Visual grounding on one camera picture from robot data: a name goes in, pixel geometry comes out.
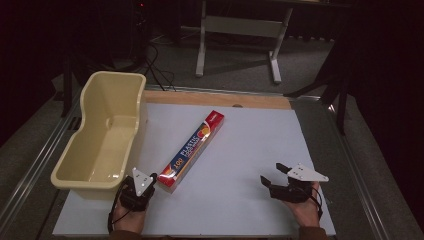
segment metal rail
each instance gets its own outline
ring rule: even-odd
[[[374,203],[374,200],[368,191],[367,185],[364,181],[364,178],[362,177],[361,171],[358,168],[358,165],[356,164],[356,160],[353,157],[353,153],[349,147],[349,143],[346,140],[346,137],[343,137],[339,129],[337,128],[335,124],[335,110],[332,106],[326,107],[323,105],[324,111],[327,113],[327,117],[329,121],[331,122],[331,130],[333,133],[337,136],[340,145],[342,146],[342,151],[347,157],[347,161],[349,164],[349,171],[352,176],[353,184],[356,188],[356,192],[358,193],[359,200],[362,203],[362,207],[364,208],[364,212],[368,218],[368,221],[370,223],[371,230],[374,233],[374,236],[378,240],[389,240],[389,234],[387,232],[386,227],[384,226],[383,221],[380,218],[380,214],[378,213],[378,210],[376,208],[376,205]]]
[[[21,178],[19,183],[16,185],[13,193],[9,197],[5,206],[0,213],[0,239],[3,239],[6,235],[7,230],[30,194],[32,188],[37,182],[40,174],[44,170],[44,167],[49,162],[51,155],[53,154],[56,146],[60,142],[64,132],[67,130],[67,126],[72,120],[72,114],[78,107],[78,99],[80,92],[75,94],[73,99],[73,106],[71,111],[67,114],[65,118],[61,118],[55,129],[53,130],[50,137],[47,139],[46,144],[41,149],[40,153]]]

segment table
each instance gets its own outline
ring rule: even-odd
[[[137,166],[144,172],[157,171],[166,164],[169,156],[185,142],[180,136],[191,134],[193,123],[203,119],[211,109],[224,113],[226,120],[201,155],[202,159],[195,163],[172,195],[157,188],[143,234],[154,237],[297,234],[291,212],[279,201],[270,199],[268,190],[259,181],[259,176],[264,174],[280,180],[280,184],[287,183],[287,178],[275,169],[276,162],[293,166],[303,161],[313,168],[296,114],[289,109],[287,99],[154,91],[146,91],[146,97],[149,120]],[[178,126],[164,124],[170,119],[171,122],[178,120]],[[53,234],[106,235],[103,220],[110,210],[111,197],[113,194],[105,194],[93,199],[71,191]],[[323,209],[321,226],[329,235],[334,235],[325,201]]]
[[[222,16],[211,16],[206,12],[206,2],[202,1],[202,19],[200,23],[200,46],[197,57],[196,76],[202,77],[205,67],[206,56],[206,32],[218,32],[229,34],[240,34],[249,36],[275,38],[276,44],[272,51],[269,52],[269,63],[272,70],[274,83],[281,83],[281,74],[277,62],[278,53],[280,51],[293,8],[302,5],[315,5],[319,7],[350,7],[348,4],[333,4],[329,0],[271,0],[271,1],[256,1],[257,4],[266,2],[277,2],[288,6],[283,14],[281,22],[252,20]]]
[[[156,98],[156,100],[161,99],[165,103],[178,102],[179,100],[187,101],[188,99],[188,97],[181,98],[186,93],[163,93],[157,91],[160,90],[159,87],[147,87],[149,90],[155,90],[146,91],[148,96],[152,93],[148,99],[150,97]],[[350,154],[349,146],[346,145],[346,140],[340,139],[333,120],[334,113],[328,108],[324,108],[321,103],[313,98],[289,99],[288,101],[279,94],[271,93],[242,93],[194,88],[176,89],[177,91],[195,92],[194,95],[190,94],[190,98],[197,95],[193,99],[217,102],[218,104],[226,101],[216,99],[226,98],[228,97],[226,95],[229,95],[232,100],[230,99],[226,103],[229,104],[228,106],[238,104],[247,107],[252,102],[254,105],[268,106],[270,102],[274,101],[267,102],[266,99],[271,98],[280,102],[276,104],[276,107],[282,109],[292,107],[295,109],[315,169],[330,177],[330,182],[322,184],[322,188],[325,192],[326,201],[329,203],[328,209],[337,230],[337,238],[389,239],[381,237],[380,233],[387,230],[382,222],[384,219],[382,220],[381,213],[377,211],[373,203],[375,196],[367,192],[366,186],[363,185],[364,180],[358,173],[358,167],[352,163],[354,159]],[[201,97],[203,92],[216,94],[216,98],[203,98]],[[58,106],[56,112],[56,116],[58,116],[61,112],[61,105],[55,105]],[[1,238],[31,239],[37,236],[37,239],[62,239],[62,237],[54,236],[52,233],[69,191],[57,190],[50,182],[50,174],[72,133],[76,131],[76,128],[69,127],[76,125],[78,121],[75,120],[81,117],[78,106],[78,101],[74,101],[67,117],[60,119],[56,127],[52,129],[51,134],[46,136],[40,152],[37,152],[37,156],[33,156],[34,164],[28,168],[28,172],[24,176],[18,176],[21,177],[21,183],[16,186],[16,191],[10,196],[7,208],[3,208],[2,214],[0,214],[2,220],[0,226]],[[398,198],[396,194],[390,196],[391,199]],[[386,202],[387,196],[381,196],[377,200],[380,199],[382,202]],[[398,227],[401,229],[410,227],[409,225],[403,226],[399,221],[395,221],[395,223],[400,225],[389,225],[390,230]],[[72,236],[68,239],[87,238]],[[103,236],[97,239],[107,240],[108,238]]]

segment robotic hand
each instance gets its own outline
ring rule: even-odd
[[[319,217],[321,217],[321,203],[312,196],[312,191],[316,191],[312,188],[312,182],[328,182],[328,177],[323,176],[302,164],[298,164],[294,168],[288,168],[281,163],[277,163],[276,167],[282,173],[287,174],[288,185],[274,185],[271,184],[270,180],[261,176],[261,183],[269,189],[271,198],[291,203],[301,203],[311,198],[319,207],[318,212]]]
[[[119,221],[113,220],[113,212],[118,201],[121,202],[121,205],[128,209],[128,212],[141,212],[145,211],[147,205],[149,204],[150,199],[152,198],[155,188],[157,174],[152,173],[150,176],[138,171],[136,168],[133,168],[133,177],[127,176],[121,183],[116,195],[115,200],[113,201],[112,209],[108,217],[108,231],[109,233],[113,231],[113,224]]]

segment sleeve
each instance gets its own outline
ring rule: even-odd
[[[141,235],[124,231],[124,230],[116,230],[110,233],[109,240],[141,240]]]
[[[300,227],[299,240],[328,240],[328,237],[323,228]]]

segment metal stand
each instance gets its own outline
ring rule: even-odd
[[[281,75],[280,69],[278,67],[277,57],[284,39],[284,35],[287,30],[292,11],[293,8],[287,9],[282,22],[208,16],[206,15],[206,0],[203,0],[202,19],[200,26],[200,47],[199,54],[197,57],[196,76],[203,76],[206,52],[205,34],[206,31],[208,31],[276,38],[276,46],[273,51],[269,52],[269,61],[271,64],[274,82],[281,83]]]

